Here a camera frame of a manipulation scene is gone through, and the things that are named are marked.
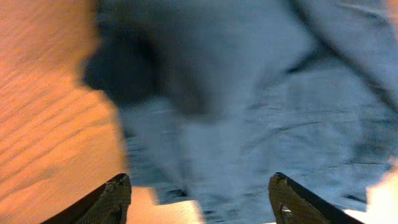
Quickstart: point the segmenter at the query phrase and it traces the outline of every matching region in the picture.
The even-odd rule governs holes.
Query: wooden table
[[[0,223],[44,221],[126,170],[112,104],[78,82],[92,27],[90,1],[0,3]],[[129,223],[199,222],[193,202],[133,194]]]

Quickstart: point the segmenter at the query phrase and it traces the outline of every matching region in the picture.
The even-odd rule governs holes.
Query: dark blue cloth
[[[275,172],[365,209],[366,187],[397,152],[398,45],[381,1],[124,4],[150,27],[161,75],[189,77],[206,104],[193,116],[163,96],[118,105],[136,135],[133,185],[154,187],[160,203],[198,200],[208,223],[272,222]]]

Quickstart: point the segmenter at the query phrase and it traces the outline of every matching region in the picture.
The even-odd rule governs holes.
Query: wood grain
[[[78,83],[92,27],[90,1],[1,1],[0,223],[39,223],[126,170],[112,104]],[[398,214],[397,185],[370,189],[369,212]],[[128,223],[200,223],[194,202],[155,205],[134,188]]]

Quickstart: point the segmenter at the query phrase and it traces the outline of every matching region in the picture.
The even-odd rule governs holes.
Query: black object
[[[363,224],[280,172],[271,177],[268,189],[277,224]]]
[[[130,203],[129,176],[118,174],[42,224],[123,224]]]

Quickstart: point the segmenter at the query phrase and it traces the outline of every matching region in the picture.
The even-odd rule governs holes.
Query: brown wooden floor
[[[81,0],[0,3],[0,223],[39,223],[125,171],[114,108],[77,82],[96,45],[90,10]],[[397,184],[374,204],[385,207]],[[149,189],[133,194],[129,223],[199,222],[193,202],[154,206]]]

